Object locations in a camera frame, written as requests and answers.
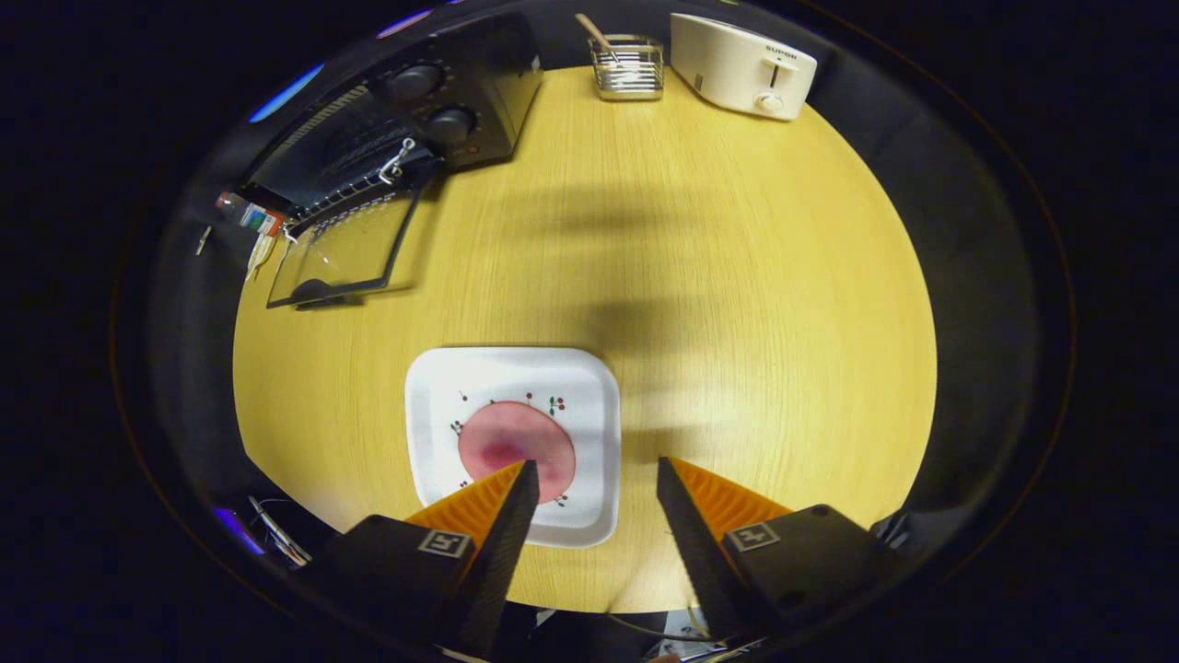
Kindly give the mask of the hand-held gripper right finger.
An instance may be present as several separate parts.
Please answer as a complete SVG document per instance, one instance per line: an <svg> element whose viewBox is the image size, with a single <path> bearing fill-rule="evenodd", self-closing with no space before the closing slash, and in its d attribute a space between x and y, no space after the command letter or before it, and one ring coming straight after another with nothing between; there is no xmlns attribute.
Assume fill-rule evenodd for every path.
<svg viewBox="0 0 1179 663"><path fill-rule="evenodd" d="M795 636L864 608L896 550L818 504L788 508L694 462L661 457L657 497L710 630Z"/></svg>

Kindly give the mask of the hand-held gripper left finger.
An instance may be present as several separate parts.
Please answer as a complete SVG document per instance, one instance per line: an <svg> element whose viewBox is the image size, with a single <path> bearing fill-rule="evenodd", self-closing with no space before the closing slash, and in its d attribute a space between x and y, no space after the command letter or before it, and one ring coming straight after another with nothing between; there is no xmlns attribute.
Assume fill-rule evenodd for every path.
<svg viewBox="0 0 1179 663"><path fill-rule="evenodd" d="M489 659L538 504L536 462L512 462L416 516L365 517L299 587L384 645Z"/></svg>

